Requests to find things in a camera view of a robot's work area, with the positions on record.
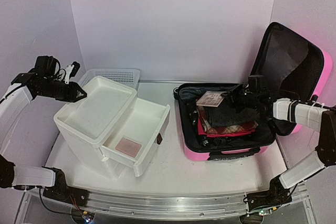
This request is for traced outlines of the eyeshadow palette brown shades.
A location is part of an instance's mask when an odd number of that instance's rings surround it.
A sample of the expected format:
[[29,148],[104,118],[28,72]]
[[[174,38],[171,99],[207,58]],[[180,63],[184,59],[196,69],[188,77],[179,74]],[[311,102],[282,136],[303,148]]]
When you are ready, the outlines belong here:
[[197,106],[218,107],[224,99],[221,91],[206,91],[197,101]]

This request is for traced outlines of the pink hard-shell suitcase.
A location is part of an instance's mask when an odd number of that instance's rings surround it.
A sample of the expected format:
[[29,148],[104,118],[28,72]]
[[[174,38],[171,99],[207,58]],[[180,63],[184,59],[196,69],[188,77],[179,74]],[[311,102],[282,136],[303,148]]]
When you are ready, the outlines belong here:
[[231,160],[264,152],[276,136],[298,131],[297,119],[318,107],[332,57],[288,27],[273,22],[245,83],[185,83],[174,90],[183,149],[192,161]]

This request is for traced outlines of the white rectangular foam box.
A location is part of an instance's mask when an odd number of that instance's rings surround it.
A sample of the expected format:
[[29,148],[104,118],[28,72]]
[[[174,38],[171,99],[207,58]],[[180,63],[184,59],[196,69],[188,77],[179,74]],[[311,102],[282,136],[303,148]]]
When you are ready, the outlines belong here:
[[80,163],[106,178],[117,179],[125,165],[105,156],[102,146],[125,122],[137,91],[105,77],[96,76],[83,88],[87,97],[67,103],[54,121]]

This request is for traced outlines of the white drawer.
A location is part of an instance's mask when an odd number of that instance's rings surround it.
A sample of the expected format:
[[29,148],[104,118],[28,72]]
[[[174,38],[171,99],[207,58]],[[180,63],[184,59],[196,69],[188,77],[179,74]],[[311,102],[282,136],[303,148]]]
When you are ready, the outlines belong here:
[[[103,157],[117,161],[142,176],[161,144],[169,123],[171,107],[141,98],[127,110],[127,117],[100,147]],[[115,146],[125,136],[142,145],[135,158],[116,151]]]

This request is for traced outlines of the pink square compact case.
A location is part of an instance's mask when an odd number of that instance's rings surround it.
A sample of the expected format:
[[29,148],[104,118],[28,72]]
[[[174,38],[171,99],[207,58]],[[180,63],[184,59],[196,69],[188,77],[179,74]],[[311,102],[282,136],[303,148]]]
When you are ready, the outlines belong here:
[[142,145],[134,140],[123,136],[117,143],[115,150],[121,152],[127,156],[135,158],[139,153]]

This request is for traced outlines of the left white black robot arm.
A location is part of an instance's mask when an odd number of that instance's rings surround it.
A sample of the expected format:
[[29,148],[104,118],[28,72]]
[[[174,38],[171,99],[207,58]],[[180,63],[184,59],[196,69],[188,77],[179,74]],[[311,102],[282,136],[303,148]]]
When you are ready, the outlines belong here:
[[38,56],[33,68],[19,73],[11,81],[1,97],[1,188],[28,191],[50,187],[50,193],[57,200],[66,201],[70,197],[69,187],[57,181],[60,170],[15,164],[4,153],[23,113],[37,97],[66,103],[76,103],[87,97],[83,88],[71,80],[79,69],[80,63],[76,61],[63,68],[53,56]]

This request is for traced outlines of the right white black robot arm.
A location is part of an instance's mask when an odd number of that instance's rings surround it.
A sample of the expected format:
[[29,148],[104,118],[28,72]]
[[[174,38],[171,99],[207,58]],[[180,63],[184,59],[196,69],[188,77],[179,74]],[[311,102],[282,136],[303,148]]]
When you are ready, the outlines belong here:
[[293,133],[277,139],[287,169],[271,179],[265,191],[246,194],[244,203],[249,213],[263,213],[290,203],[299,184],[335,165],[334,106],[319,101],[317,96],[303,100],[293,91],[272,90],[261,75],[249,76],[246,85],[234,87],[223,97],[237,111],[255,110],[276,132],[277,121],[296,125]]

